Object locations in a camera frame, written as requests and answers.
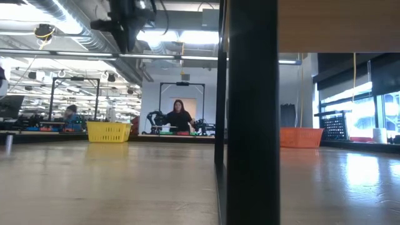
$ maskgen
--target white roll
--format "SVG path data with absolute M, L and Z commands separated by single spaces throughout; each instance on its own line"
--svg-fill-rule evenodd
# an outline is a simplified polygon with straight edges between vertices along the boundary
M 372 130 L 372 140 L 375 143 L 386 144 L 388 143 L 388 138 L 386 137 L 386 128 L 374 128 Z

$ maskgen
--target person sitting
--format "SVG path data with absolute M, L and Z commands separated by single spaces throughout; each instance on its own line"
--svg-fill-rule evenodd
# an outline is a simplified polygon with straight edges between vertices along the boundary
M 82 127 L 80 123 L 77 123 L 79 120 L 76 105 L 70 105 L 67 107 L 64 113 L 64 121 L 66 122 L 65 128 L 74 129 L 74 131 L 81 131 Z
M 185 110 L 183 102 L 177 99 L 174 102 L 174 109 L 167 114 L 166 122 L 172 127 L 169 128 L 170 132 L 190 132 L 189 124 L 194 124 L 194 119 Z

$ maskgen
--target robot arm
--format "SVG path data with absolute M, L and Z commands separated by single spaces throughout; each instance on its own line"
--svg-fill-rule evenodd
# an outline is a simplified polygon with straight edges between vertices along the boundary
M 167 116 L 163 114 L 161 111 L 153 111 L 150 112 L 146 118 L 150 121 L 151 132 L 150 134 L 158 134 L 162 128 L 157 126 L 163 126 L 168 123 Z

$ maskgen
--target robotic arm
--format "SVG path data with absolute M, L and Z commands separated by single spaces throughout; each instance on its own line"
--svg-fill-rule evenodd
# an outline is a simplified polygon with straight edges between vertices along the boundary
M 199 132 L 201 129 L 201 135 L 207 136 L 207 131 L 215 131 L 215 124 L 208 124 L 204 121 L 204 119 L 199 119 L 194 122 L 193 128 L 196 132 Z
M 165 114 L 163 114 L 163 112 L 161 112 L 161 111 L 150 112 L 147 115 L 147 119 L 150 121 L 151 131 L 150 131 L 150 133 L 146 133 L 145 131 L 143 131 L 142 134 L 159 134 L 160 131 L 163 130 L 159 126 L 163 126 L 168 123 L 167 116 Z

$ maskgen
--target black rack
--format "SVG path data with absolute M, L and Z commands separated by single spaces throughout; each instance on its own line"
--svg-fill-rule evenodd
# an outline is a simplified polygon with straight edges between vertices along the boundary
M 347 141 L 349 139 L 346 126 L 346 113 L 351 113 L 351 110 L 321 112 L 314 115 L 319 117 L 319 127 L 324 128 L 322 140 Z

